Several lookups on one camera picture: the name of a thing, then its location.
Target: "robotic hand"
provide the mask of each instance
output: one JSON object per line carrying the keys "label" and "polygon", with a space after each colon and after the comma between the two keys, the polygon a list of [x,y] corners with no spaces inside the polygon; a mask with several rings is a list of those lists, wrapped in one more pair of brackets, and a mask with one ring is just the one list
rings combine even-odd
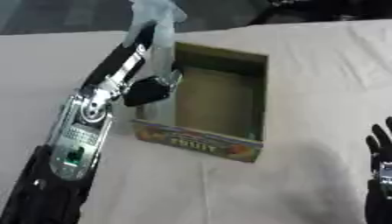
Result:
{"label": "robotic hand", "polygon": [[87,200],[112,123],[112,102],[126,106],[163,100],[181,77],[137,81],[156,24],[147,24],[129,47],[120,44],[71,95],[42,146],[36,148],[3,209],[0,224],[75,224]]}
{"label": "robotic hand", "polygon": [[[386,121],[389,134],[392,133],[392,117]],[[392,141],[378,124],[372,128],[373,135],[366,139],[371,153],[371,171],[366,201],[368,224],[392,223]]]}

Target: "green led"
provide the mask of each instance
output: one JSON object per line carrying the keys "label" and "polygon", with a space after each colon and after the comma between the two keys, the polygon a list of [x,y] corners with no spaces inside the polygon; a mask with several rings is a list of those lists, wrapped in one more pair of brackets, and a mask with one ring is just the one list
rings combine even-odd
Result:
{"label": "green led", "polygon": [[79,147],[78,150],[72,150],[68,152],[68,155],[66,155],[66,162],[73,165],[78,165],[81,162],[83,153],[84,153],[83,147]]}

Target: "plastic bag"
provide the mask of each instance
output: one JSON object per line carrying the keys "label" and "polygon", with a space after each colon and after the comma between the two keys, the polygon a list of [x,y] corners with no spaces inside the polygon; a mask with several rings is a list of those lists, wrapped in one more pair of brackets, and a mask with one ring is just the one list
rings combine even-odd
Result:
{"label": "plastic bag", "polygon": [[130,0],[133,20],[123,45],[130,46],[150,21],[157,23],[151,52],[153,75],[165,77],[172,71],[174,61],[174,24],[186,20],[186,14],[170,0]]}

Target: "table surface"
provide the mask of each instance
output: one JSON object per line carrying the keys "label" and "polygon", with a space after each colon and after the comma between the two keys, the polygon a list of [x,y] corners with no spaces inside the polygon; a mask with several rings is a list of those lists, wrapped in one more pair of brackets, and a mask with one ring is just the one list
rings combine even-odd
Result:
{"label": "table surface", "polygon": [[[59,105],[124,32],[0,36],[0,204]],[[118,106],[80,223],[363,223],[364,143],[392,112],[392,21],[280,24],[178,40],[269,55],[255,164],[132,136]]]}

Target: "open box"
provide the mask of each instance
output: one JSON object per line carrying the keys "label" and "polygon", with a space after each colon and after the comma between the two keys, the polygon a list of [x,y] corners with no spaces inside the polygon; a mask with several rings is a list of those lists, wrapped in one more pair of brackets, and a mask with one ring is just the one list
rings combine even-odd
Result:
{"label": "open box", "polygon": [[267,56],[177,43],[183,80],[170,99],[143,105],[138,139],[255,162],[263,147]]}

